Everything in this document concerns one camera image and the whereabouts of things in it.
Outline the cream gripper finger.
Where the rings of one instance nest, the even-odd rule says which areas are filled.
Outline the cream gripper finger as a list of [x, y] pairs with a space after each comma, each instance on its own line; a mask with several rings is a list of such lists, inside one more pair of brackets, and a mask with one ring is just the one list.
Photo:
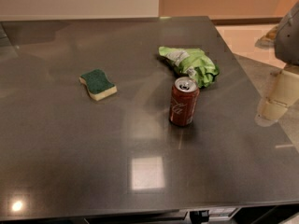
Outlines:
[[265, 96], [261, 116], [279, 120], [299, 99], [299, 66], [287, 64], [274, 77], [270, 92]]

